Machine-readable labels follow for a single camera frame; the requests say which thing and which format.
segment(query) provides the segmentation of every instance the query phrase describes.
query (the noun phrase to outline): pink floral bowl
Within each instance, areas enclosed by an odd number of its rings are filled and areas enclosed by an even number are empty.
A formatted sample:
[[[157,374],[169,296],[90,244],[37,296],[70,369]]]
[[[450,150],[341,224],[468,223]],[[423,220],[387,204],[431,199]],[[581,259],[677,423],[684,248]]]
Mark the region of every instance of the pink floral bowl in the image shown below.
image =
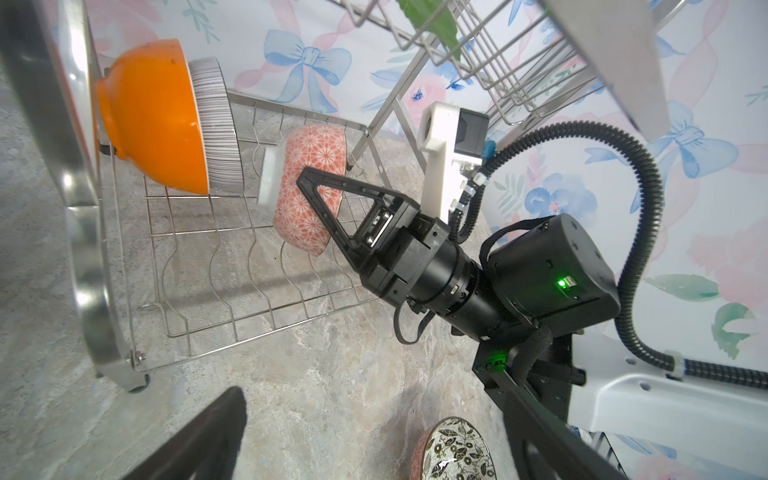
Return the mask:
[[[459,417],[448,417],[422,435],[413,452],[410,480],[427,478],[496,478],[491,453],[471,423]]]
[[[326,249],[331,236],[296,185],[304,167],[344,175],[344,130],[329,125],[310,125],[295,130],[286,139],[283,178],[272,222],[283,240],[317,257]],[[337,215],[341,205],[341,190],[319,187],[318,193],[331,212]]]

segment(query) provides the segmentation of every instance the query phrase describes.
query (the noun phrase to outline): blue ribbon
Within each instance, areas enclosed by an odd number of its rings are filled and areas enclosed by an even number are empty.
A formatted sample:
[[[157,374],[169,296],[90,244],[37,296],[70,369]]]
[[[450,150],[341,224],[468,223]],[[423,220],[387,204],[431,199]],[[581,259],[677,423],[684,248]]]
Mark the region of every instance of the blue ribbon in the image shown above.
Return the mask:
[[[301,38],[288,31],[269,30],[264,42],[264,58],[272,65],[296,65],[288,75],[283,92],[276,102],[286,104],[296,100],[304,88],[306,66],[310,68],[309,93],[312,110],[324,114],[337,112],[320,90],[317,75],[325,78],[331,85],[338,85],[352,63],[352,55],[347,50],[331,48],[323,52],[318,48],[305,47]]]
[[[705,138],[701,129],[692,125],[694,115],[684,105],[672,100],[669,102],[670,120],[672,128],[654,143],[648,145],[650,154],[657,158],[661,152],[667,149],[673,142],[676,148],[669,151],[658,162],[659,173],[664,186],[667,186],[667,177],[670,169],[679,154],[683,158],[683,172],[688,178],[701,178],[723,170],[731,165],[739,157],[739,149],[736,145],[715,138]],[[604,148],[585,149],[590,157],[587,163],[618,159],[612,151]],[[630,212],[640,208],[640,191],[634,197]]]

